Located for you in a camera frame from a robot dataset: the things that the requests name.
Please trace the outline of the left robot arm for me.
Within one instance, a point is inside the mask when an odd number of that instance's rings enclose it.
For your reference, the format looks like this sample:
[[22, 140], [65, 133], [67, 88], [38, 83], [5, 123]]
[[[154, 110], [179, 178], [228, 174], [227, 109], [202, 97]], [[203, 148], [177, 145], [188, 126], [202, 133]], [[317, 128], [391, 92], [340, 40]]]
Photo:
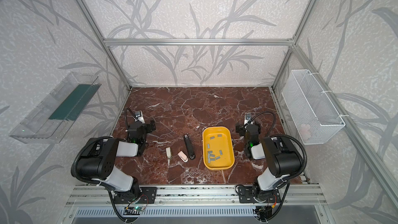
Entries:
[[110, 192], [137, 198], [142, 194], [138, 180], [115, 167], [118, 157], [141, 156], [147, 145], [147, 134], [156, 130], [155, 121], [135, 121], [127, 128], [127, 138], [111, 136], [91, 138], [78, 152], [71, 175], [81, 182], [105, 187]]

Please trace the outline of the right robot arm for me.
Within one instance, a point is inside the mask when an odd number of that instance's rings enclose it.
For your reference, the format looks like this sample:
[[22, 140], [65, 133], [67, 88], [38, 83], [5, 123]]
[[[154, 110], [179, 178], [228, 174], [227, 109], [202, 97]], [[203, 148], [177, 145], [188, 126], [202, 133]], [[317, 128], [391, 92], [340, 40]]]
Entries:
[[265, 159], [267, 168], [257, 177], [248, 197], [257, 202], [278, 200], [278, 191], [304, 172], [308, 157], [304, 146], [287, 134], [276, 134], [260, 139], [260, 126], [237, 124], [235, 132], [244, 137], [244, 153], [252, 160]]

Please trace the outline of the beige white stapler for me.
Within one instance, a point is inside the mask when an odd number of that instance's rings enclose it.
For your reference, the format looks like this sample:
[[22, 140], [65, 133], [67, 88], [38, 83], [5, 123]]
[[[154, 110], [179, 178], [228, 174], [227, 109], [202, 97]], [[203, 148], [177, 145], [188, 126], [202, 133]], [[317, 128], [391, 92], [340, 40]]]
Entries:
[[171, 153], [171, 148], [170, 148], [170, 147], [167, 147], [167, 148], [166, 148], [166, 155], [167, 155], [167, 158], [168, 158], [168, 159], [171, 159], [172, 153]]

